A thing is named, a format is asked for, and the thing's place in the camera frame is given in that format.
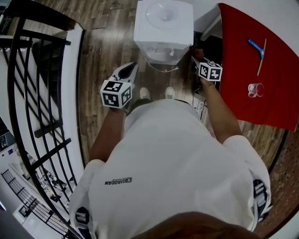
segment clear glass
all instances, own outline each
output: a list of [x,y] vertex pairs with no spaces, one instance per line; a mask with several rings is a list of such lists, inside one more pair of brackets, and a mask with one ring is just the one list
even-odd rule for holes
[[265,87],[262,83],[257,84],[249,84],[248,85],[248,96],[250,98],[255,98],[256,96],[262,97],[264,93]]

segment red tablecloth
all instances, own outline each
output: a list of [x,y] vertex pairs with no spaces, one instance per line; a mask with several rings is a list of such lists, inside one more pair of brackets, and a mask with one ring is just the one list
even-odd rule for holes
[[[220,3],[219,8],[223,31],[220,92],[224,101],[239,120],[294,131],[299,115],[299,58],[263,24],[229,5]],[[260,56],[247,43],[249,38],[260,48],[267,38],[259,76]],[[248,97],[251,83],[264,85],[262,97]]]

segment staircase railing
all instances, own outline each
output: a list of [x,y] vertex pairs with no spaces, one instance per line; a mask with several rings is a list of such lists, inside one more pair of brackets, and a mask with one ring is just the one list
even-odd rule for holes
[[26,188],[22,187],[9,170],[6,170],[1,175],[11,190],[17,195],[20,201],[30,212],[62,236],[68,233],[67,226],[61,222],[57,215],[55,215],[52,210],[49,210],[46,206],[44,206],[36,197],[30,194]]
[[[64,31],[68,31],[71,29],[74,29],[74,26],[76,22],[49,8],[44,5],[41,5],[39,3],[30,1],[30,0],[12,0],[11,3],[9,4],[8,8],[5,11],[6,14],[14,17],[19,17],[17,27],[15,29],[14,37],[12,40],[12,44],[10,46],[10,53],[9,53],[9,59],[6,55],[5,52],[5,46],[0,46],[0,48],[3,49],[4,56],[6,60],[8,61],[8,70],[7,70],[7,92],[8,92],[8,101],[9,101],[9,114],[10,114],[10,120],[11,120],[11,125],[12,125],[12,130],[14,133],[15,141],[18,146],[22,161],[37,189],[41,197],[45,200],[47,205],[50,207],[50,209],[53,211],[53,213],[59,218],[61,222],[63,222],[66,227],[78,238],[81,238],[81,236],[77,233],[76,230],[74,230],[69,221],[67,221],[58,211],[58,209],[54,206],[50,198],[47,196],[46,192],[44,191],[43,187],[40,184],[40,181],[36,177],[36,169],[41,169],[41,171],[44,174],[44,177],[46,178],[46,181],[48,182],[48,185],[51,187],[51,190],[56,196],[56,199],[60,203],[61,207],[65,210],[65,212],[68,214],[68,210],[65,207],[65,205],[61,202],[59,199],[60,197],[57,195],[56,190],[54,189],[48,175],[47,175],[47,170],[44,168],[44,163],[49,161],[51,168],[54,172],[55,177],[57,178],[57,182],[59,184],[59,187],[61,191],[64,193],[64,196],[66,199],[69,201],[68,195],[65,193],[64,187],[61,184],[61,180],[58,177],[56,167],[53,164],[52,157],[54,155],[57,155],[59,164],[61,167],[61,170],[64,175],[64,179],[66,183],[68,184],[68,187],[70,191],[72,192],[72,187],[69,184],[69,179],[66,176],[66,172],[62,163],[61,159],[61,150],[64,150],[64,154],[67,160],[67,165],[69,166],[68,170],[71,172],[72,179],[77,185],[76,178],[74,176],[70,159],[68,156],[68,151],[67,151],[67,144],[71,142],[71,139],[66,139],[64,136],[64,130],[63,130],[63,120],[62,120],[62,112],[61,112],[61,106],[58,105],[58,119],[55,119],[54,116],[52,115],[52,105],[51,105],[51,95],[50,95],[50,77],[51,77],[51,60],[52,60],[52,54],[53,54],[53,47],[52,45],[55,44],[61,44],[61,52],[60,52],[60,64],[59,64],[59,75],[61,76],[61,69],[62,69],[62,58],[63,58],[63,52],[64,52],[64,46],[65,45],[70,45],[71,42],[68,42],[64,39],[57,38],[51,35],[46,35],[38,32],[33,32],[33,31],[28,31],[24,30],[24,24],[26,19],[38,21],[41,23],[45,23],[51,26],[54,26],[56,28],[62,29]],[[21,56],[21,51],[20,47],[24,47],[24,40],[23,37],[27,37],[27,46],[26,46],[26,56],[25,59],[22,58]],[[33,83],[32,78],[33,76],[30,76],[28,72],[28,64],[29,64],[29,55],[31,52],[32,44],[33,44],[33,39],[39,39],[40,41],[40,49],[39,49],[39,54],[38,54],[38,60],[36,62],[36,85]],[[48,79],[47,79],[47,89],[48,89],[48,100],[47,104],[43,101],[41,94],[40,94],[40,61],[41,61],[41,49],[43,46],[44,41],[49,41],[51,42],[51,47],[50,47],[50,56],[49,56],[49,63],[48,63]],[[19,52],[20,58],[22,59],[23,67],[24,67],[24,75],[21,74],[20,67],[17,64],[17,53]],[[17,69],[18,74],[20,75],[20,78],[22,79],[24,83],[24,87],[22,91],[22,88],[18,85],[17,80],[15,78],[15,69]],[[20,127],[19,127],[19,120],[24,120],[24,119],[18,119],[17,117],[17,111],[16,111],[16,101],[15,101],[15,86],[21,93],[21,95],[24,97],[25,101],[25,110],[26,110],[26,117],[27,117],[27,123],[28,123],[28,129],[29,129],[29,134],[32,140],[32,145],[36,154],[36,162],[33,164],[30,163],[29,158],[27,156],[26,149],[24,147],[22,135],[20,132]],[[61,92],[60,92],[60,86],[61,86],[61,78],[59,77],[58,79],[58,84],[57,84],[57,94],[60,97]],[[43,112],[41,109],[41,105],[46,109],[46,113]],[[44,148],[46,150],[45,155],[40,155],[36,141],[35,141],[35,135],[34,131],[31,125],[31,119],[30,119],[30,112],[33,113],[33,115],[38,119],[38,122],[40,124],[40,134],[43,139],[44,143]],[[53,141],[54,141],[54,148],[49,149],[47,140],[46,140],[46,134],[50,133]]]

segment white sneaker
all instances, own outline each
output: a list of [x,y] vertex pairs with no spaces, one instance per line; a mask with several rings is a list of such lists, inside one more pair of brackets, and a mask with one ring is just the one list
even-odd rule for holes
[[150,92],[147,88],[142,87],[139,91],[140,99],[149,99],[150,100]]
[[175,99],[176,92],[171,86],[168,86],[165,90],[165,99]]

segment white cube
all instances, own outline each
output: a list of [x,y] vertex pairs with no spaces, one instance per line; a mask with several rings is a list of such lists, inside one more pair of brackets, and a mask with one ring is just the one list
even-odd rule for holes
[[122,109],[132,98],[132,83],[105,80],[100,93],[103,106]]
[[216,63],[199,64],[198,76],[208,81],[220,81],[222,75],[222,67]]

